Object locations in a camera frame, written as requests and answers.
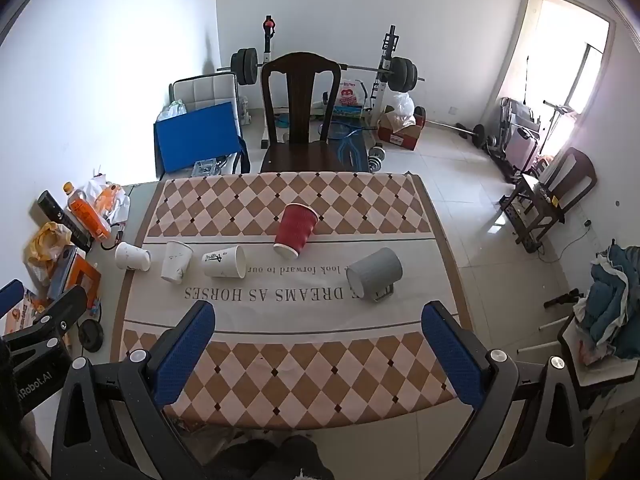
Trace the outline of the colourful snack bag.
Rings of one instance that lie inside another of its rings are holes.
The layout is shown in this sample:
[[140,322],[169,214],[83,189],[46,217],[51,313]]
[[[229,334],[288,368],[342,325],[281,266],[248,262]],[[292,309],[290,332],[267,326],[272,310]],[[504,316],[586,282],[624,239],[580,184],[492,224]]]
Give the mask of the colourful snack bag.
[[10,307],[9,312],[2,318],[4,323],[2,334],[9,335],[32,326],[35,318],[46,310],[48,303],[47,299],[41,299],[31,290],[25,289],[23,299]]

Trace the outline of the white paper cup with print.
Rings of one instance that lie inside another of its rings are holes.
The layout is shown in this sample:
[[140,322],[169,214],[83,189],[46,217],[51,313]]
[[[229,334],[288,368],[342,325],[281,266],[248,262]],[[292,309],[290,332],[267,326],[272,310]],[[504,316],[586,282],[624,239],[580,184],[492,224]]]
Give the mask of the white paper cup with print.
[[206,252],[201,258],[203,273],[209,278],[245,278],[247,263],[240,245]]

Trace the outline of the white paper cup upside down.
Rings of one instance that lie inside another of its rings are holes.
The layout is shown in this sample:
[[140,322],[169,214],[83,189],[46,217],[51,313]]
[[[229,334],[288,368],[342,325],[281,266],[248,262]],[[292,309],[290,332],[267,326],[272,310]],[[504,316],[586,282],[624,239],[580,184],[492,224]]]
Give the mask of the white paper cup upside down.
[[160,271],[160,277],[171,284],[179,285],[182,283],[186,271],[188,270],[190,261],[193,256],[193,250],[183,242],[170,240],[166,244],[165,257]]

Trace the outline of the dark wooden side chair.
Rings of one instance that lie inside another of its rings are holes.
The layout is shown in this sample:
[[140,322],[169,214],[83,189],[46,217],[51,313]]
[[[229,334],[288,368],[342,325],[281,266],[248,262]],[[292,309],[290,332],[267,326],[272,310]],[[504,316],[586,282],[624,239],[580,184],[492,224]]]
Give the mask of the dark wooden side chair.
[[509,196],[499,200],[501,212],[514,227],[515,244],[533,254],[568,212],[597,185],[596,168],[588,155],[567,148],[553,164],[546,180],[523,174]]

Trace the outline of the black round lid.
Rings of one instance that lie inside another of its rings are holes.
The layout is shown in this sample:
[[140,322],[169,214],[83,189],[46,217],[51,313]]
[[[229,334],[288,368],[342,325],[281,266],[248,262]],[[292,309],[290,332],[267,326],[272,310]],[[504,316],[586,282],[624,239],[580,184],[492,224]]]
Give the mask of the black round lid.
[[92,318],[87,318],[78,327],[78,339],[81,347],[90,352],[98,352],[104,341],[104,330],[102,325]]

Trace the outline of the red cardboard box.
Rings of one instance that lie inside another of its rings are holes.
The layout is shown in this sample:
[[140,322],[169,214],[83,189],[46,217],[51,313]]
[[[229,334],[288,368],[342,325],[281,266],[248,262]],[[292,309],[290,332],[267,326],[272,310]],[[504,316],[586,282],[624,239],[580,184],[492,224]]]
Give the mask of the red cardboard box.
[[425,126],[426,118],[426,110],[423,106],[417,106],[414,109],[412,122],[406,122],[395,113],[393,107],[387,105],[385,113],[378,118],[376,134],[383,142],[414,151]]

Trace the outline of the red ribbed paper cup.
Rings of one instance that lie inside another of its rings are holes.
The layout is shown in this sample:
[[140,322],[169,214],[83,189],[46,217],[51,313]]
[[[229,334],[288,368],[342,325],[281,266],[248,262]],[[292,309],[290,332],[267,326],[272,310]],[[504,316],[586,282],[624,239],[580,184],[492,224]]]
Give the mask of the red ribbed paper cup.
[[286,260],[297,259],[319,221],[309,206],[289,203],[285,206],[273,250]]

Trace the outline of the yellow plastic bag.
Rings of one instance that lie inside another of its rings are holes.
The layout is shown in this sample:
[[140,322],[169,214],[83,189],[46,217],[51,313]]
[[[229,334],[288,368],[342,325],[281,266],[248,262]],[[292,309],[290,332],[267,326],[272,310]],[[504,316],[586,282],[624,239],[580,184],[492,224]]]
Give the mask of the yellow plastic bag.
[[72,244],[72,232],[64,224],[46,222],[25,249],[27,269],[41,285],[50,283],[58,257]]

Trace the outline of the checkered brown table cloth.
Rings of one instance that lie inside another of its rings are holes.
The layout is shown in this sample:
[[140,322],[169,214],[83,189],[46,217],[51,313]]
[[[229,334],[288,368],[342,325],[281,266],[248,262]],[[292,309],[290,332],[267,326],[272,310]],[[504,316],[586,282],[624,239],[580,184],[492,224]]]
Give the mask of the checkered brown table cloth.
[[[273,250],[284,208],[319,221],[297,259]],[[166,244],[193,256],[181,284],[160,277]],[[157,183],[137,244],[148,272],[128,272],[111,356],[149,349],[195,301],[215,310],[204,354],[168,413],[187,422],[318,429],[392,418],[451,400],[454,387],[422,336],[432,300],[469,326],[458,267],[415,174],[282,172]],[[245,278],[209,278],[206,252],[240,245]],[[383,247],[404,274],[387,298],[357,298],[346,268]]]

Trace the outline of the orange box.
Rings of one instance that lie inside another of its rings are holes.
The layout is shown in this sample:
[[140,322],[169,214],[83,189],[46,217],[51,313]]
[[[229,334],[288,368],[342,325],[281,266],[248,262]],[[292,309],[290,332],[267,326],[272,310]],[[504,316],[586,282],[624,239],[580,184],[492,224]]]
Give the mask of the orange box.
[[87,309],[91,310],[96,302],[100,281],[100,272],[88,263],[85,253],[75,245],[66,245],[56,259],[47,297],[58,300],[64,292],[79,285],[86,293]]

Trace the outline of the pile of clothes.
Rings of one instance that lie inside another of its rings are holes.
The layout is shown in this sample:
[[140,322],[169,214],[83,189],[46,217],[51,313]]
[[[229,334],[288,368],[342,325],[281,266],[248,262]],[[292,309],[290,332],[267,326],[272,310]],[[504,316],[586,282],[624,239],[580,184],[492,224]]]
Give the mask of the pile of clothes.
[[574,305],[582,340],[580,360],[587,366],[614,356],[639,359],[639,247],[613,242],[591,263],[592,284]]

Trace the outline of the red white plastic bag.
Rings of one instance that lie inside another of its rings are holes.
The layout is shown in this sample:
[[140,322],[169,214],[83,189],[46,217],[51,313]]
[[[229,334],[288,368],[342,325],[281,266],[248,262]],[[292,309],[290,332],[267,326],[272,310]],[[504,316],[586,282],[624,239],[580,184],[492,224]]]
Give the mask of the red white plastic bag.
[[367,89],[360,79],[344,79],[338,86],[336,105],[342,107],[364,107]]

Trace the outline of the grey ribbed mug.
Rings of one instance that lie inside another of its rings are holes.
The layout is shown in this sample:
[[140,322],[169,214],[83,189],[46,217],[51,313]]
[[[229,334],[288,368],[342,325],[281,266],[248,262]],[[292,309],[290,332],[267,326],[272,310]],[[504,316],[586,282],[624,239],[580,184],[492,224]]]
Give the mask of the grey ribbed mug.
[[354,295],[363,300],[379,302],[394,292],[404,269],[390,248],[383,247],[346,268],[346,278]]

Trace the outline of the white weight rack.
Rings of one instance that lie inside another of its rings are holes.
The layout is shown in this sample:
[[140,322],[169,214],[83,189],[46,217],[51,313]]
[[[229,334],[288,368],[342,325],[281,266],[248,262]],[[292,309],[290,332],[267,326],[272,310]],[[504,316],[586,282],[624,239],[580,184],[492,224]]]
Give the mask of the white weight rack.
[[378,72],[376,73],[375,80],[373,81],[370,95],[370,110],[368,125],[370,128],[375,128],[378,124],[378,118],[382,113],[382,104],[384,98],[384,92],[387,88],[387,74],[386,70],[390,70],[390,64],[392,64],[392,57],[397,48],[399,37],[396,35],[396,26],[390,25],[390,29],[386,32],[383,44],[382,55],[380,62],[378,63]]

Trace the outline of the white padded bench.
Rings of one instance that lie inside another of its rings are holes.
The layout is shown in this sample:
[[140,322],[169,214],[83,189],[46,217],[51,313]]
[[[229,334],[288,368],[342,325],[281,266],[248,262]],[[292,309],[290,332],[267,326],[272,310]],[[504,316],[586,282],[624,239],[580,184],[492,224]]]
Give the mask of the white padded bench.
[[181,101],[188,112],[229,102],[238,114],[238,85],[230,72],[177,80],[169,85],[169,99]]

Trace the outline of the white plastic bag on table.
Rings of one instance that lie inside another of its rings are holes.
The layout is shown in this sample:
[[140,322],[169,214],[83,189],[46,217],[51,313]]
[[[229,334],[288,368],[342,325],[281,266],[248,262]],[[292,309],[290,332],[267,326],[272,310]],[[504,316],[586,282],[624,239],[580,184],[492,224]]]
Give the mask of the white plastic bag on table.
[[97,174],[79,188],[88,203],[110,226],[125,224],[129,218],[130,196],[117,183]]

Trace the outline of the orange juice bottle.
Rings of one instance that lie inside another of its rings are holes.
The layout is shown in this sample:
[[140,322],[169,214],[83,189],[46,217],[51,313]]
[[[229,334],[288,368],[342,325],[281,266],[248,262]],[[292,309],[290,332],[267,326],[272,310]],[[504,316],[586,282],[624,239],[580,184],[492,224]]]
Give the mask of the orange juice bottle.
[[90,204],[88,196],[80,188],[75,188],[70,181],[63,185],[67,196],[67,207],[93,238],[103,242],[111,235],[111,227]]

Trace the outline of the small barbell on floor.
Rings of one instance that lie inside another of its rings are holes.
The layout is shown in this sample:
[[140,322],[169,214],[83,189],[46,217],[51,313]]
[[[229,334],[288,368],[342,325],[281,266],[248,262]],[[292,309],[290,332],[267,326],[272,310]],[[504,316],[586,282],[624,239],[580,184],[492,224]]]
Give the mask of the small barbell on floor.
[[462,138],[472,138],[472,143],[476,148],[484,148],[486,144],[486,130],[483,125],[477,124],[473,129],[465,128],[464,125],[455,124],[448,125],[443,122],[435,122],[434,120],[427,119],[426,121],[430,126],[444,128],[456,132]]

